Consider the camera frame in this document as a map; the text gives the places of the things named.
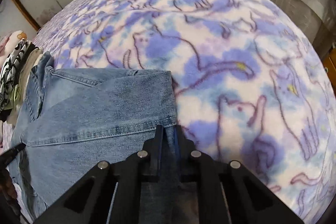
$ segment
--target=silver screw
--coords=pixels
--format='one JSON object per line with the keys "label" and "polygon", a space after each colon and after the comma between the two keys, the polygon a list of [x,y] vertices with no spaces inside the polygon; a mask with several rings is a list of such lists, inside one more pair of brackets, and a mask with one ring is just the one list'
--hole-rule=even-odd
{"label": "silver screw", "polygon": [[194,158],[199,158],[202,155],[201,152],[199,152],[198,150],[194,150],[193,152],[191,152],[191,156]]}
{"label": "silver screw", "polygon": [[241,164],[240,164],[239,161],[233,160],[233,161],[230,162],[230,166],[234,169],[238,169],[238,168],[240,168]]}
{"label": "silver screw", "polygon": [[137,153],[139,158],[146,158],[148,156],[148,152],[145,150],[141,150]]}
{"label": "silver screw", "polygon": [[108,162],[105,160],[102,160],[98,163],[98,168],[99,169],[105,169],[107,166],[109,166]]}

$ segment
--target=bedspread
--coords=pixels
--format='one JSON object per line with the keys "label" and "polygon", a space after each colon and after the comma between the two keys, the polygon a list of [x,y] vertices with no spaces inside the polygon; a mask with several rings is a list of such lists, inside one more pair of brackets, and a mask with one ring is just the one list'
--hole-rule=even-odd
{"label": "bedspread", "polygon": [[336,185],[335,95],[303,33],[269,0],[74,0],[33,41],[57,68],[170,70],[179,123],[240,160],[305,223]]}

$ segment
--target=stack of clothes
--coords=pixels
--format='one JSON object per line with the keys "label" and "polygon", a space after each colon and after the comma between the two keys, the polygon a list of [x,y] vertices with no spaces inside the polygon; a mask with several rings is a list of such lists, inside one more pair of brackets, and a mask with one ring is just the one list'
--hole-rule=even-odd
{"label": "stack of clothes", "polygon": [[23,31],[9,33],[0,39],[0,154],[3,122],[15,126],[30,71],[42,54],[43,49],[27,40]]}

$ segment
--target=jeans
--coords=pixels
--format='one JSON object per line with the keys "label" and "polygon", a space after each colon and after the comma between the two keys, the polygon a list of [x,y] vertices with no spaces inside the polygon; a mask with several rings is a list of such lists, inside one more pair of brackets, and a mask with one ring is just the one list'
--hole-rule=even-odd
{"label": "jeans", "polygon": [[9,165],[36,219],[97,162],[118,162],[166,128],[160,183],[143,184],[140,222],[168,223],[174,203],[171,74],[131,69],[53,69],[46,52],[32,68],[11,145],[26,148]]}

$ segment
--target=pant leg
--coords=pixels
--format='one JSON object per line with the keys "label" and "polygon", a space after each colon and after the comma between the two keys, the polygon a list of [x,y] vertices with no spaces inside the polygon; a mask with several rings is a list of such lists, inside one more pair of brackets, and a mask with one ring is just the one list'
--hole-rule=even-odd
{"label": "pant leg", "polygon": [[[54,70],[46,54],[33,68],[12,140],[12,145],[20,141],[27,145],[10,172],[25,192],[32,218],[98,161],[121,161],[140,150],[154,136],[157,124],[167,128],[171,144],[176,115],[169,72]],[[167,196],[162,203],[172,201],[171,185],[164,186]],[[159,207],[160,194],[150,187],[143,193],[152,194],[149,200],[157,206],[159,221],[167,216],[167,206]]]}

